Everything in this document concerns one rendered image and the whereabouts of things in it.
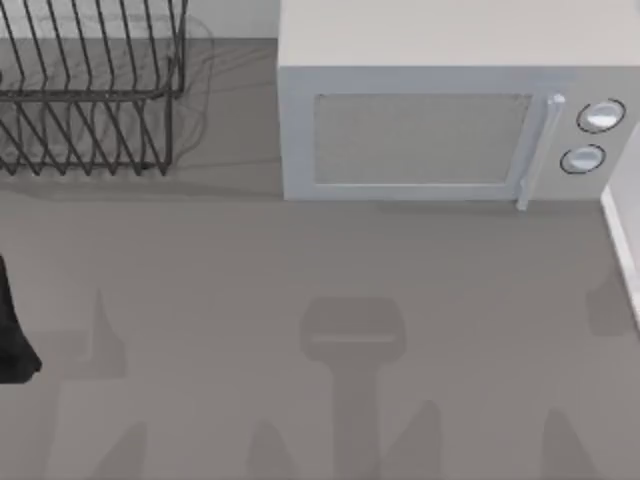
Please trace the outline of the microwave oven door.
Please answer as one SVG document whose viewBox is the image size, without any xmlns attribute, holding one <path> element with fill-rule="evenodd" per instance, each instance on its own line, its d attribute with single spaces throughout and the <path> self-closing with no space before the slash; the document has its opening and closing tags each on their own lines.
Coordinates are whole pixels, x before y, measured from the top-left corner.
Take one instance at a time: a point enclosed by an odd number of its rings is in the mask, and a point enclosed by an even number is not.
<svg viewBox="0 0 640 480">
<path fill-rule="evenodd" d="M 512 201 L 566 90 L 529 67 L 282 67 L 285 197 Z"/>
</svg>

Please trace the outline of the pale microwave oven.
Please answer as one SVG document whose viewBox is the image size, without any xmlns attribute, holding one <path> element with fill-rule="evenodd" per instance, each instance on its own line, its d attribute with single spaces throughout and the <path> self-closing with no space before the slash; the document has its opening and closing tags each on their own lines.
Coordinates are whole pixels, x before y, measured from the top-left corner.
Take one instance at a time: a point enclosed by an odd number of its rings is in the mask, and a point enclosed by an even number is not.
<svg viewBox="0 0 640 480">
<path fill-rule="evenodd" d="M 533 201 L 596 201 L 640 126 L 640 0 L 281 0 L 282 67 L 529 67 L 566 85 Z M 626 116 L 589 134 L 577 115 L 617 99 Z M 568 175 L 562 155 L 595 144 L 605 162 Z"/>
</svg>

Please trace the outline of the small round microwave knob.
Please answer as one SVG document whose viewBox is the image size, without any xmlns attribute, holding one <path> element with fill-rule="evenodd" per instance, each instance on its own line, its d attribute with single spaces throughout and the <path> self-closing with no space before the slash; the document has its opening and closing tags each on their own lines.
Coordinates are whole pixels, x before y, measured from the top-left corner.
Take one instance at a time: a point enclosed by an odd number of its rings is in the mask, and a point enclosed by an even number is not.
<svg viewBox="0 0 640 480">
<path fill-rule="evenodd" d="M 560 167 L 568 175 L 584 175 L 597 170 L 606 157 L 602 147 L 589 144 L 566 151 L 560 159 Z"/>
</svg>

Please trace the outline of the large round microwave knob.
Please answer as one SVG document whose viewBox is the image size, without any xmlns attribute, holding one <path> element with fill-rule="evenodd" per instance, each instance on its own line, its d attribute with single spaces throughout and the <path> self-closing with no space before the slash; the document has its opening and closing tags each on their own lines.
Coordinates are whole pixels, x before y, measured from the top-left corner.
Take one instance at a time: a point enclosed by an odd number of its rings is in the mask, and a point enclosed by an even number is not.
<svg viewBox="0 0 640 480">
<path fill-rule="evenodd" d="M 625 105 L 617 99 L 590 103 L 577 115 L 578 128 L 589 134 L 607 132 L 619 125 L 626 116 Z"/>
</svg>

